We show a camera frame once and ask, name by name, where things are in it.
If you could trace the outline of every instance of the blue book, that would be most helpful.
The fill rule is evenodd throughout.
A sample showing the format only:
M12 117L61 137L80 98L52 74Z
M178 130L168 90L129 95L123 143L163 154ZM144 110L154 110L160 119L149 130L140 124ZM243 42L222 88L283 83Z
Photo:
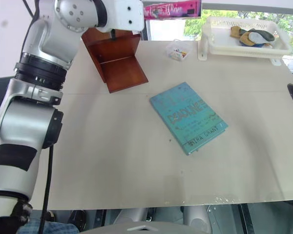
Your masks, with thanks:
M150 102L187 155L228 127L186 82L151 97Z

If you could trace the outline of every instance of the white table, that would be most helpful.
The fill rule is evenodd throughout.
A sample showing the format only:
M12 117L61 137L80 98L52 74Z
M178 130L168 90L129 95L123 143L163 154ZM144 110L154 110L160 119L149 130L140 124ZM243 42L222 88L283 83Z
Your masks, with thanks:
M184 62L168 42L142 41L149 83L109 94L83 43L67 73L49 209L107 209L293 199L293 75L268 59L209 56ZM186 156L149 98L186 81L229 125ZM31 204L41 209L41 155Z

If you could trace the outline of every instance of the person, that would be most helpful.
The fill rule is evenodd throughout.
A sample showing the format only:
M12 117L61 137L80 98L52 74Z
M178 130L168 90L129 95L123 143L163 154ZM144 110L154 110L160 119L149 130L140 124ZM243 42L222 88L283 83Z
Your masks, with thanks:
M43 234L76 234L84 231L86 225L86 212L82 210L72 211L67 223L56 222L52 211L46 213ZM37 234L40 219L29 218L28 223L20 227L18 234Z

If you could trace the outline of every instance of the silver robotic arm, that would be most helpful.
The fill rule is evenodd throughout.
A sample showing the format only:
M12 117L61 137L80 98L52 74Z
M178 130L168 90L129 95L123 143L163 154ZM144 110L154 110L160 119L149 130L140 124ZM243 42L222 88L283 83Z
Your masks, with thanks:
M40 152L58 140L63 113L53 105L82 34L144 27L139 0L41 0L39 11L0 107L0 217L31 199Z

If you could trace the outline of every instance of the black shoe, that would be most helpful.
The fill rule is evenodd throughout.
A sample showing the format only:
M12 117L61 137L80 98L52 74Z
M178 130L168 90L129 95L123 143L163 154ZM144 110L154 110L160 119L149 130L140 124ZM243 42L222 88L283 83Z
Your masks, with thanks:
M55 222L55 215L52 211L47 211L45 213L45 220L49 222Z
M82 232L86 226L86 212L81 210L73 211L67 223L74 224Z

